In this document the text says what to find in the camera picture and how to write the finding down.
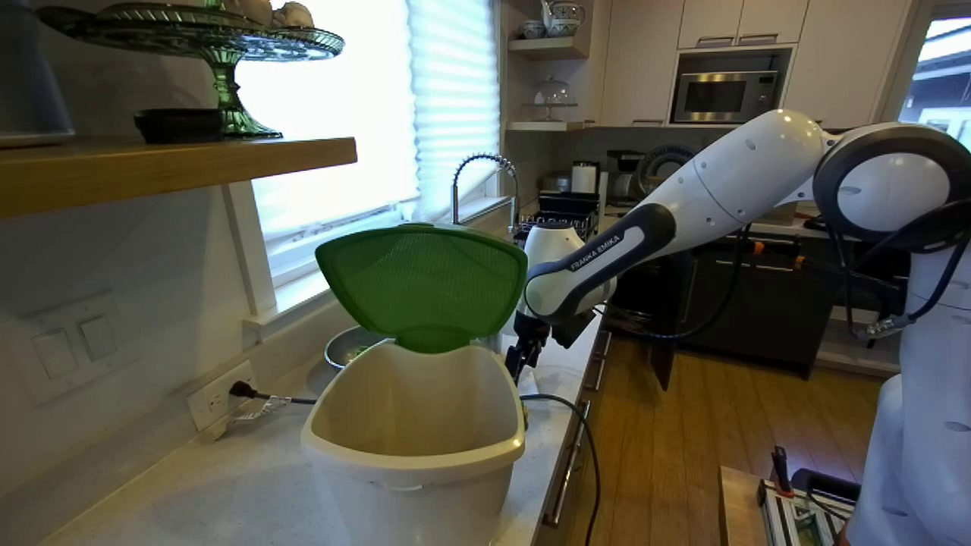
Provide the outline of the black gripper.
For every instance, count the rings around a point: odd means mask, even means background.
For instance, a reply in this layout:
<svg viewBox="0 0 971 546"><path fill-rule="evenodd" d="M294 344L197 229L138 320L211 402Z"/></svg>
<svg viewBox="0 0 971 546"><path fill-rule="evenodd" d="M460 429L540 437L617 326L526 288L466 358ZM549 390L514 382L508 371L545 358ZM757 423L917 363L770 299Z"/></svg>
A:
<svg viewBox="0 0 971 546"><path fill-rule="evenodd" d="M517 314L514 344L503 351L508 373L519 381L526 366L540 363L544 349L552 349L552 358L562 360L583 340L593 321L593 314L567 320L535 320L528 314Z"/></svg>

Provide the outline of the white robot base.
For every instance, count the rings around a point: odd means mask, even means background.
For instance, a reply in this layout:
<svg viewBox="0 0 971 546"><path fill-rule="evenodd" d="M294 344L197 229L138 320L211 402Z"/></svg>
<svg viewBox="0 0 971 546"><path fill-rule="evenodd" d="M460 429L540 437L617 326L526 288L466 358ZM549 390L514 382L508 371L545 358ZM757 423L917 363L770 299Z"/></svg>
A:
<svg viewBox="0 0 971 546"><path fill-rule="evenodd" d="M850 546L971 546L971 253L900 332L883 382Z"/></svg>

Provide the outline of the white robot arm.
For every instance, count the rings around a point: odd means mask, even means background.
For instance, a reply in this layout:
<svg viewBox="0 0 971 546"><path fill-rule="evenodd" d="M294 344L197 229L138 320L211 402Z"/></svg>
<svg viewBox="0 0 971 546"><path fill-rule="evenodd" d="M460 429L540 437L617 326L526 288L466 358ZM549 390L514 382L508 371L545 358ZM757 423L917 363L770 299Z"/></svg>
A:
<svg viewBox="0 0 971 546"><path fill-rule="evenodd" d="M535 366L549 329L585 317L634 265L714 242L798 200L814 200L837 233L910 253L908 314L876 321L867 340L900 333L908 373L942 366L959 381L968 360L959 321L968 310L968 148L897 123L825 135L795 109L736 125L593 239L530 229L508 371Z"/></svg>

